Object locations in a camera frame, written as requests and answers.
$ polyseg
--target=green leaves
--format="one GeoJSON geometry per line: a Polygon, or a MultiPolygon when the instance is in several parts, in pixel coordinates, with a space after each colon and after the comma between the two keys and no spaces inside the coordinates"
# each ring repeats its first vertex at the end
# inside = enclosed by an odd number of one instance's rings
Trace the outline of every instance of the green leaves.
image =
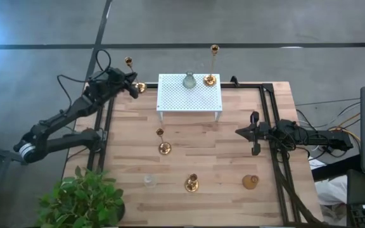
{"type": "Polygon", "coordinates": [[[51,194],[39,198],[38,225],[43,228],[95,228],[118,223],[124,204],[123,190],[107,172],[75,169],[75,177],[66,177],[54,185],[51,194]]]}

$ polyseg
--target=table leg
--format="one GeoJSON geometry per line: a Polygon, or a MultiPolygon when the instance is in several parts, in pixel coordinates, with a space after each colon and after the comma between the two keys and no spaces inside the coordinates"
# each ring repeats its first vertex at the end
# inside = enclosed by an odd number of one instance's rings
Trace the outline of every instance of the table leg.
{"type": "Polygon", "coordinates": [[[158,111],[157,112],[158,118],[160,119],[160,122],[163,122],[163,112],[162,111],[158,111]]]}
{"type": "Polygon", "coordinates": [[[218,122],[219,121],[219,117],[221,117],[221,111],[216,111],[215,112],[215,122],[218,122]]]}

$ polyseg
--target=concrete floor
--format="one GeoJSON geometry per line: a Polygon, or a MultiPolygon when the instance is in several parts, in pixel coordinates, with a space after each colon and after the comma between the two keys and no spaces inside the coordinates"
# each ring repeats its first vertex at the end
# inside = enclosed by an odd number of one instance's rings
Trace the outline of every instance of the concrete floor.
{"type": "MultiPolygon", "coordinates": [[[[92,49],[39,44],[365,42],[365,1],[360,0],[117,0],[101,41],[96,38],[105,4],[0,0],[0,148],[12,149],[38,120],[67,107],[56,75],[86,77],[92,49]]],[[[159,73],[205,73],[210,66],[208,49],[116,49],[110,54],[113,67],[123,70],[123,59],[133,57],[140,80],[150,82],[159,73]]],[[[232,75],[240,81],[290,81],[298,108],[320,125],[356,101],[315,103],[359,97],[365,86],[365,47],[226,48],[215,71],[224,81],[232,75]]],[[[74,82],[64,81],[64,86],[72,98],[82,90],[74,82]]],[[[360,134],[359,124],[350,129],[360,134]]],[[[356,153],[353,149],[347,156],[356,153]]],[[[34,224],[37,197],[61,178],[66,155],[11,166],[0,196],[0,227],[34,224]]],[[[326,156],[321,160],[334,162],[326,156]]]]}

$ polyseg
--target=butcher block tabletop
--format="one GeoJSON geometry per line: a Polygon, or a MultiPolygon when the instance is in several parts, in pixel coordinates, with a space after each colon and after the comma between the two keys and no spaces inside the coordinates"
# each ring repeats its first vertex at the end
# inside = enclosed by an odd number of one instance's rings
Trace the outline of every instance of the butcher block tabletop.
{"type": "MultiPolygon", "coordinates": [[[[280,118],[297,121],[289,83],[272,83],[280,118]]],[[[115,100],[104,170],[109,171],[108,177],[116,178],[115,187],[124,190],[126,211],[119,225],[282,224],[268,143],[259,141],[261,153],[252,156],[252,143],[234,133],[249,126],[253,111],[258,111],[260,121],[264,121],[257,89],[222,88],[223,111],[218,122],[213,113],[198,112],[164,113],[160,123],[156,102],[156,89],[148,89],[138,99],[125,92],[115,100]],[[167,155],[158,152],[162,142],[156,134],[159,128],[164,130],[163,140],[172,146],[167,155]],[[147,174],[154,176],[155,187],[145,186],[147,174]],[[196,174],[199,182],[193,193],[184,187],[190,174],[196,174]],[[255,189],[243,187],[245,175],[259,176],[255,189]]],[[[267,104],[272,118],[268,97],[267,104]]],[[[75,130],[93,128],[95,117],[78,119],[75,130]]],[[[68,155],[80,149],[72,148],[68,155]]],[[[88,151],[72,157],[63,176],[74,175],[76,166],[86,167],[87,159],[88,151]]],[[[290,166],[297,194],[322,220],[306,152],[292,151],[290,166]]],[[[286,204],[293,220],[288,197],[286,204]]]]}

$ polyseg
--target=white pegboard shelf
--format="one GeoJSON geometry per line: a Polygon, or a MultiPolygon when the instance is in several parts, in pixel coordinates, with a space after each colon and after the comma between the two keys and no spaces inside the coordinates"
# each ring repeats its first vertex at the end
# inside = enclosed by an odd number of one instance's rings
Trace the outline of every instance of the white pegboard shelf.
{"type": "Polygon", "coordinates": [[[218,119],[222,112],[221,80],[213,74],[217,83],[206,86],[203,78],[207,74],[194,74],[196,86],[187,89],[183,86],[186,74],[158,75],[157,112],[163,119],[164,111],[213,111],[218,119]]]}

